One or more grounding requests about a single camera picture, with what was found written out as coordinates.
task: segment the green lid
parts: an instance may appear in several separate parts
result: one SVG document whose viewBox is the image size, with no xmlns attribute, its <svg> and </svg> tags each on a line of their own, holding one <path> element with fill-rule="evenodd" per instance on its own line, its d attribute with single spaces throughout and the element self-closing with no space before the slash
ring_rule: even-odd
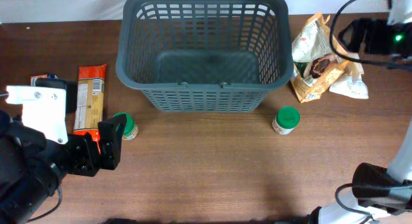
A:
<svg viewBox="0 0 412 224">
<path fill-rule="evenodd" d="M 285 129 L 292 129 L 297 126 L 301 116 L 293 107 L 284 107 L 276 115 L 276 122 Z"/>
<path fill-rule="evenodd" d="M 127 135 L 130 135 L 130 133 L 133 131 L 133 128 L 135 128 L 135 121 L 133 120 L 133 118 L 129 114 L 127 114 L 125 112 L 117 113 L 116 115 L 113 115 L 113 117 L 118 116 L 118 115 L 122 115 L 122 114 L 125 114 L 126 119 L 127 119 L 126 126 L 124 127 L 124 132 L 123 132 L 123 135 L 127 136 Z"/>
</svg>

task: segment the gray plastic basket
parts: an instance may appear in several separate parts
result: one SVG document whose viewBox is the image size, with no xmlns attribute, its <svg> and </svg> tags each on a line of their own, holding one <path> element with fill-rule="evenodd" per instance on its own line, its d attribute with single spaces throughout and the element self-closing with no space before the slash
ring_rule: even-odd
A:
<svg viewBox="0 0 412 224">
<path fill-rule="evenodd" d="M 255 109 L 293 62 L 284 0 L 127 0 L 116 72 L 163 111 Z"/>
</svg>

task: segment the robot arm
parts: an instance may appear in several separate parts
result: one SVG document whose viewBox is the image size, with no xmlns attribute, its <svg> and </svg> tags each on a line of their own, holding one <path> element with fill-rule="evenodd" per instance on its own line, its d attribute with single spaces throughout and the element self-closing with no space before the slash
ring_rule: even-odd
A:
<svg viewBox="0 0 412 224">
<path fill-rule="evenodd" d="M 365 53 L 392 55 L 394 59 L 410 59 L 412 56 L 412 0 L 391 0 L 392 11 L 388 21 L 371 19 L 357 19 L 353 21 L 338 36 L 338 39 L 349 51 L 359 52 L 361 43 L 365 43 Z M 352 32 L 350 41 L 344 36 Z M 376 64 L 364 61 L 360 63 Z M 412 71 L 409 65 L 398 65 L 405 70 Z M 384 218 L 390 215 L 399 215 L 412 210 L 412 120 L 406 133 L 404 143 L 394 161 L 384 169 L 363 163 L 358 166 L 353 176 L 352 189 L 345 195 L 336 197 L 341 204 L 335 202 L 327 207 L 316 209 L 312 214 L 314 223 L 362 223 L 368 219 Z"/>
<path fill-rule="evenodd" d="M 99 169 L 114 170 L 120 162 L 125 115 L 99 122 L 101 137 L 96 143 L 90 134 L 70 135 L 62 133 L 62 128 L 39 126 L 39 120 L 36 120 L 38 117 L 33 117 L 36 114 L 24 110 L 27 105 L 32 109 L 44 107 L 44 104 L 55 105 L 59 98 L 64 98 L 65 101 L 58 108 L 65 110 L 68 89 L 62 89 L 56 83 L 63 85 L 67 82 L 50 80 L 53 80 L 51 84 L 57 88 L 17 86 L 9 91 L 14 102 L 28 101 L 22 102 L 23 123 L 44 132 L 26 127 L 19 121 L 14 122 L 7 113 L 0 111 L 0 162 L 6 166 L 0 168 L 0 223 L 20 224 L 30 221 L 29 218 L 45 199 L 60 189 L 67 174 L 94 176 Z M 72 96 L 68 100 L 73 104 Z M 64 112 L 58 115 L 62 119 L 51 120 L 51 125 L 61 126 Z"/>
</svg>

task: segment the cable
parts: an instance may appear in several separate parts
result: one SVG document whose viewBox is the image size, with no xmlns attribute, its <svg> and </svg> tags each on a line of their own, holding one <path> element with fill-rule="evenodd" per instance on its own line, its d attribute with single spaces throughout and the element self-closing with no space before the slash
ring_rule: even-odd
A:
<svg viewBox="0 0 412 224">
<path fill-rule="evenodd" d="M 0 92 L 0 98 L 7 97 L 8 92 Z"/>
<path fill-rule="evenodd" d="M 352 188 L 358 189 L 376 189 L 376 190 L 384 190 L 384 189 L 412 189 L 411 185 L 400 185 L 400 186 L 376 186 L 376 185 L 352 185 Z"/>
<path fill-rule="evenodd" d="M 347 211 L 349 211 L 349 212 L 354 212 L 354 213 L 357 213 L 357 214 L 366 215 L 366 216 L 367 216 L 367 219 L 365 219 L 363 222 L 368 221 L 369 219 L 374 220 L 371 213 L 366 212 L 366 211 L 355 210 L 355 209 L 349 208 L 349 207 L 345 206 L 345 205 L 342 203 L 341 199 L 339 198 L 339 193 L 340 193 L 343 189 L 350 188 L 350 187 L 352 187 L 352 186 L 353 186 L 352 183 L 347 183 L 347 184 L 344 184 L 344 185 L 340 186 L 339 188 L 337 188 L 337 190 L 336 190 L 336 192 L 335 192 L 336 202 L 337 202 L 344 210 L 347 210 Z"/>
<path fill-rule="evenodd" d="M 62 203 L 62 200 L 63 200 L 63 192 L 62 192 L 62 188 L 60 186 L 57 188 L 57 192 L 59 193 L 59 202 L 57 202 L 57 205 L 54 208 L 52 208 L 51 210 L 49 210 L 48 212 L 45 212 L 44 214 L 42 214 L 40 216 L 37 216 L 35 218 L 29 219 L 27 221 L 28 223 L 31 222 L 31 221 L 36 221 L 38 219 L 44 218 L 47 215 L 51 214 L 52 212 L 55 212 L 57 210 L 57 208 L 59 208 L 59 206 L 60 206 L 60 204 Z"/>
<path fill-rule="evenodd" d="M 365 220 L 363 220 L 361 223 L 359 223 L 359 224 L 366 224 L 368 221 L 369 221 L 369 219 L 371 219 L 369 216 L 368 217 L 366 217 L 365 218 Z"/>
<path fill-rule="evenodd" d="M 410 65 L 401 65 L 401 64 L 395 64 L 395 63 L 391 63 L 391 62 L 382 62 L 382 61 L 370 61 L 370 60 L 354 59 L 352 57 L 348 57 L 348 56 L 345 56 L 345 55 L 339 53 L 335 49 L 335 47 L 333 46 L 333 33 L 335 31 L 335 25 L 336 25 L 337 18 L 340 16 L 342 11 L 347 6 L 349 6 L 350 4 L 352 4 L 355 1 L 357 1 L 357 0 L 349 0 L 346 4 L 344 4 L 341 7 L 341 9 L 339 9 L 339 11 L 333 17 L 332 25 L 330 26 L 330 36 L 329 36 L 330 48 L 332 49 L 332 51 L 334 53 L 336 53 L 336 55 L 338 55 L 340 58 L 346 59 L 348 61 L 358 62 L 358 63 L 361 63 L 361 64 L 371 64 L 371 65 L 382 66 L 382 67 L 387 67 L 387 68 L 399 68 L 399 69 L 402 69 L 402 70 L 412 71 L 412 66 L 410 66 Z"/>
</svg>

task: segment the food package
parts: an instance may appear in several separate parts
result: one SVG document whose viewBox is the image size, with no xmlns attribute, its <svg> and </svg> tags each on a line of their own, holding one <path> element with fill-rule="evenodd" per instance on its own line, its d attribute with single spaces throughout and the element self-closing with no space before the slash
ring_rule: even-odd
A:
<svg viewBox="0 0 412 224">
<path fill-rule="evenodd" d="M 79 68 L 74 134 L 90 133 L 96 142 L 100 140 L 97 124 L 102 121 L 105 72 L 106 65 Z"/>
<path fill-rule="evenodd" d="M 300 102 L 320 99 L 350 63 L 332 53 L 330 29 L 326 26 L 329 19 L 330 16 L 324 20 L 322 13 L 315 14 L 292 43 L 295 66 L 291 83 Z M 333 45 L 338 52 L 346 54 L 335 37 Z"/>
<path fill-rule="evenodd" d="M 359 59 L 357 53 L 348 53 L 351 58 Z M 368 99 L 368 87 L 362 81 L 364 74 L 361 63 L 351 62 L 345 68 L 345 73 L 334 82 L 329 91 L 357 99 Z"/>
</svg>

